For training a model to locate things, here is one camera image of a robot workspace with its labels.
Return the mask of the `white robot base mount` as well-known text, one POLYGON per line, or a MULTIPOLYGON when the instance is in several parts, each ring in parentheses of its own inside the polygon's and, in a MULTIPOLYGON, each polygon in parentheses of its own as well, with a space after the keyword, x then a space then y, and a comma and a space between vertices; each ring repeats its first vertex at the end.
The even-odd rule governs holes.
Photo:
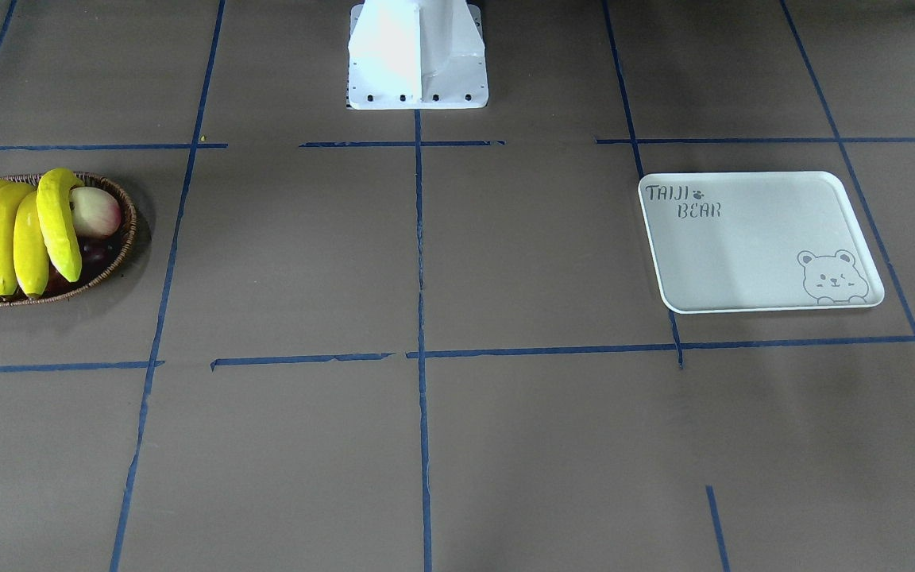
POLYGON ((349 27, 346 104, 354 110, 461 110, 489 102, 480 7, 364 1, 349 27))

